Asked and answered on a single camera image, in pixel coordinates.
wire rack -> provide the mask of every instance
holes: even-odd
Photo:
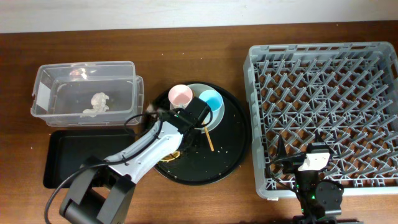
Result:
[[[244,70],[253,159],[262,163],[255,162],[259,195],[292,196],[266,177],[264,168],[276,154],[280,134],[288,154],[295,154],[314,141],[315,131],[335,153],[321,178],[367,194],[377,194],[375,187],[397,186],[398,116],[390,113],[396,96],[394,66],[397,57],[388,43],[252,47]],[[294,186],[293,175],[277,172],[276,177]],[[394,192],[398,187],[385,194]]]

black tray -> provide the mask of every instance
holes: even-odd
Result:
[[[226,177],[241,163],[251,143],[251,127],[239,101],[226,90],[209,83],[223,96],[225,112],[221,123],[210,131],[215,151],[211,152],[206,135],[197,134],[185,153],[170,162],[159,162],[155,168],[166,178],[186,185],[203,185]],[[168,110],[169,90],[161,94],[154,105]]]
[[[123,129],[65,130],[52,133],[45,165],[44,187],[57,188],[90,156],[104,159],[134,142]]]

pink cup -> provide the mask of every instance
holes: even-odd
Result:
[[[169,100],[174,108],[186,108],[192,98],[192,90],[186,85],[173,86],[169,91]]]

wooden table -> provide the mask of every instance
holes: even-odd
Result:
[[[104,30],[0,35],[0,222],[43,223],[53,190],[42,184],[50,134],[30,113],[43,64],[128,60],[145,85],[145,105],[166,88],[198,80],[219,85],[244,105],[243,62],[252,45],[389,41],[398,21],[188,29]],[[50,209],[59,216],[62,190]],[[189,187],[152,169],[136,187],[126,223],[271,222],[299,215],[296,199],[268,202],[255,190],[251,153],[215,184]],[[396,223],[398,196],[345,197],[341,218]]]

transparent container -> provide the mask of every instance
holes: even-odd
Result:
[[[91,99],[105,93],[108,110],[92,109]],[[142,113],[144,82],[132,62],[83,62],[43,65],[33,89],[30,113],[49,126],[114,126]],[[129,124],[138,124],[140,118]]]

